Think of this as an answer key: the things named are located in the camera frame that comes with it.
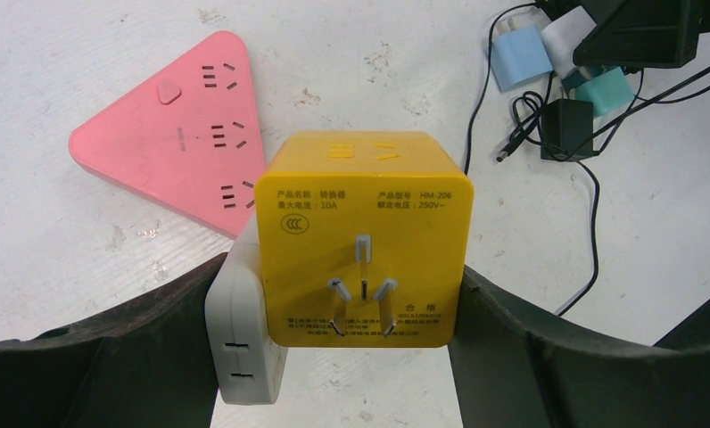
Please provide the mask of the black TP-Link adapter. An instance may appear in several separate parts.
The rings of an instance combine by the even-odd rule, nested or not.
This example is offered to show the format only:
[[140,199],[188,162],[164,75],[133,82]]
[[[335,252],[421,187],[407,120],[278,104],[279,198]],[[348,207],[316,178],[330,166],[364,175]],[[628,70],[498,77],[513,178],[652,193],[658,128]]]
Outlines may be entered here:
[[557,99],[542,109],[540,157],[545,161],[581,161],[595,154],[593,103]]

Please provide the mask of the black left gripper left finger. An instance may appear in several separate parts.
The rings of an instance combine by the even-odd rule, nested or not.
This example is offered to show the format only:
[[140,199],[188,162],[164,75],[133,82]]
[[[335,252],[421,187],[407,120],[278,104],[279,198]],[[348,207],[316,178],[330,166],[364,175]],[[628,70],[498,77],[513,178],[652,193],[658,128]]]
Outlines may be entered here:
[[218,255],[37,338],[0,342],[0,427],[207,427],[218,394],[204,315]]

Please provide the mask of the white charger block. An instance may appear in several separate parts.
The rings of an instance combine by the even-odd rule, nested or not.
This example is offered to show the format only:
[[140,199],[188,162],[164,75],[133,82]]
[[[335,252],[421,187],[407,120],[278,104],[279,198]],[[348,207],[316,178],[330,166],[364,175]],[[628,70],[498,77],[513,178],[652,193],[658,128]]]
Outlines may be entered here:
[[288,349],[269,336],[257,216],[236,237],[206,295],[205,323],[222,400],[277,401]]
[[541,31],[542,42],[559,77],[566,78],[576,70],[574,50],[596,26],[589,13],[578,6]]

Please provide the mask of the pink triangular power strip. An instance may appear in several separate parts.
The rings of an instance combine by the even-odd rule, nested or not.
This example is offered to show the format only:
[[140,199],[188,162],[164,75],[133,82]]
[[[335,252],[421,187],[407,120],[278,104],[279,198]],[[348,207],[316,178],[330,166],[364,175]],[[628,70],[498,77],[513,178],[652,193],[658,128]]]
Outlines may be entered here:
[[211,34],[76,128],[69,150],[88,172],[238,235],[266,166],[244,41]]

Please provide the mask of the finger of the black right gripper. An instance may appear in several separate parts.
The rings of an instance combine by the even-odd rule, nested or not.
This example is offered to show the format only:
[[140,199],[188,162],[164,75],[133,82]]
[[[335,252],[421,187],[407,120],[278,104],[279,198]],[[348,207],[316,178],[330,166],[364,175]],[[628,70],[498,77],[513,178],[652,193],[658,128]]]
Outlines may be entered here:
[[574,49],[578,66],[677,69],[697,55],[704,3],[583,1],[596,27]]

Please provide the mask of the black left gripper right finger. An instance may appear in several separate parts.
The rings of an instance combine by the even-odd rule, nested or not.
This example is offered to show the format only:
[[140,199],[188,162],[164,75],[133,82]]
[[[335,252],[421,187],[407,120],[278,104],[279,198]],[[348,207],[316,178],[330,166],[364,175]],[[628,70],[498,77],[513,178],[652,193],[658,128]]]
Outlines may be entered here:
[[669,350],[597,333],[471,268],[449,355],[466,427],[710,427],[710,343]]

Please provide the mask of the teal block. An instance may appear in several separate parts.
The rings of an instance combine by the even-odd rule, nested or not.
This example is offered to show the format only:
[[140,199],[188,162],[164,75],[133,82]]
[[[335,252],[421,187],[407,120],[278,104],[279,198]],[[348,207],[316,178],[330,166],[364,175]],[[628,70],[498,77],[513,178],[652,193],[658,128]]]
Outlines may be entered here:
[[616,66],[582,66],[562,81],[569,98],[593,104],[594,117],[604,116],[634,100],[623,69]]

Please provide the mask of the yellow block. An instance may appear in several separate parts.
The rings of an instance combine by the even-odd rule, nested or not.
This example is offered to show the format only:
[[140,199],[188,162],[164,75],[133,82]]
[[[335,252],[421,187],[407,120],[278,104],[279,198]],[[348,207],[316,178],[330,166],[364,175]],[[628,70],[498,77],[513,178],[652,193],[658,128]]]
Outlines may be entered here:
[[300,131],[281,145],[254,192],[275,343],[450,342],[475,189],[433,137]]

